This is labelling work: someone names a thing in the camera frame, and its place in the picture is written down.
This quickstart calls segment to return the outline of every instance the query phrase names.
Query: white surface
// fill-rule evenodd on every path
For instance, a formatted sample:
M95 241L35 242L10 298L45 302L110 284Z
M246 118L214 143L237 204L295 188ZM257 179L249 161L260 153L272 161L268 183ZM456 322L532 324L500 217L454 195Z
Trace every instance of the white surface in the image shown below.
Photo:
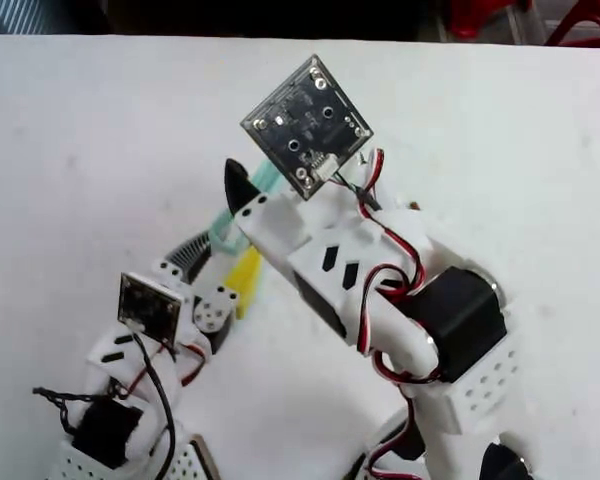
M0 478L43 478L30 388L80 385L120 272L212 220L224 158L261 158L238 122L312 52L387 184L508 267L544 476L600 478L600 50L117 37L0 37ZM339 478L401 403L269 272L182 405L231 480Z

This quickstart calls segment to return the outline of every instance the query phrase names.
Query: black cable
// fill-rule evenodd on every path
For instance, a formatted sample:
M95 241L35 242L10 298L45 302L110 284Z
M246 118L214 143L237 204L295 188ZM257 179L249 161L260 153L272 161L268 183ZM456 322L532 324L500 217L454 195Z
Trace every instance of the black cable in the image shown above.
M382 207L380 206L378 201L373 197L370 191L367 191L364 188L359 187L358 185L354 185L353 183L348 182L342 175L340 175L340 172L334 173L333 176L338 180L338 185L351 190L359 201L361 201L365 205L368 205L369 208L371 208L374 212L382 210Z
M167 472L169 471L169 466L173 461L173 455L176 451L176 427L173 422L173 412L171 411L171 405L169 405L169 399L167 398L167 394L164 392L164 388L162 387L162 382L160 381L160 377L156 373L153 365L151 364L151 358L149 358L149 354L147 353L147 349L142 343L142 340L136 333L131 334L133 337L133 341L138 344L140 350L142 351L142 358L144 360L144 365L147 369L147 374L149 378L153 382L153 385L156 387L158 391L158 396L160 397L160 401L162 402L162 407L164 408L164 413L167 417L167 430L169 431L169 450L167 451L167 456L164 459L164 463L160 468L160 471L155 477L155 480L162 480L165 478Z
M34 395L40 395L49 402L53 403L60 409L60 423L62 429L69 435L75 435L76 428L69 423L69 410L67 408L67 402L95 402L97 400L107 400L113 398L117 394L117 388L113 384L109 384L107 393L105 394L77 394L77 393L65 393L55 392L44 387L36 387L32 390Z

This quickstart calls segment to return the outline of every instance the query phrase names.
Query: wire bundle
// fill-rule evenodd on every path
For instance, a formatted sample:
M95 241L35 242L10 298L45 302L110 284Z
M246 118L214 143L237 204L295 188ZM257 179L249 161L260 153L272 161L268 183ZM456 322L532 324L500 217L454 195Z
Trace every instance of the wire bundle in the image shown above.
M406 295L413 293L419 289L425 281L426 271L420 254L407 240L398 235L394 230L384 225L382 222L374 218L372 211L381 210L381 206L378 204L376 199L376 183L382 173L384 165L384 151L377 148L372 153L372 173L364 187L353 185L342 177L339 173L334 175L335 179L333 183L339 186L348 188L351 190L358 200L358 210L360 215L364 218L372 220L377 225L382 227L384 233L391 238L398 246L405 251L405 253L411 258L415 265L415 274L413 279L410 279L406 272L393 264L382 263L373 267L369 273L367 273L363 285L362 302L360 305L360 325L358 332L357 349L360 353L367 356L373 353L373 366L376 372L384 379L396 384L398 388L400 385L406 384L427 384L435 382L439 378L438 369L434 369L429 375L424 378L415 378L409 372L395 372L385 365L383 361L383 352L371 349L371 321L367 311L368 296L371 289L376 286L377 280L381 278L381 273L391 271L397 273L400 277L400 284L397 287L377 286L377 290L381 291L390 301L396 301L404 298ZM388 480L388 479L402 479L402 480L421 480L417 475L408 473L396 473L389 472L386 470L380 470L375 467L375 464L382 458L386 453L393 450L393 448L402 442L410 433L410 430L414 425L414 405L413 400L407 397L402 389L400 394L407 402L408 418L405 421L404 428L398 432L393 438L389 439L385 443L378 445L374 450L371 451L368 457L366 469L369 474L377 479Z

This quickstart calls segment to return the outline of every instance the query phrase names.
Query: perforated white plate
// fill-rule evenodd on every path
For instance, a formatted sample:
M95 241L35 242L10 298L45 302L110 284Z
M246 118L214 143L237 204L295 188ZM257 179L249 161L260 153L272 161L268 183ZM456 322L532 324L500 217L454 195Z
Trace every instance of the perforated white plate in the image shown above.
M111 470L62 441L56 462L46 480L150 480L147 463ZM187 444L171 463L168 480L212 480L205 474L195 448Z

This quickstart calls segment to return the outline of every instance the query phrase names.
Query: yellow plastic piece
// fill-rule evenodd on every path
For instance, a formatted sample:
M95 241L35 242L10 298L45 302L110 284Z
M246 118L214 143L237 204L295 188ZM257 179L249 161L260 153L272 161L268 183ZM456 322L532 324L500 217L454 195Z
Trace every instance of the yellow plastic piece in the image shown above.
M262 257L255 248L249 247L225 278L224 284L240 294L240 301L236 307L236 316L239 319L245 316L253 302L258 289L261 266Z

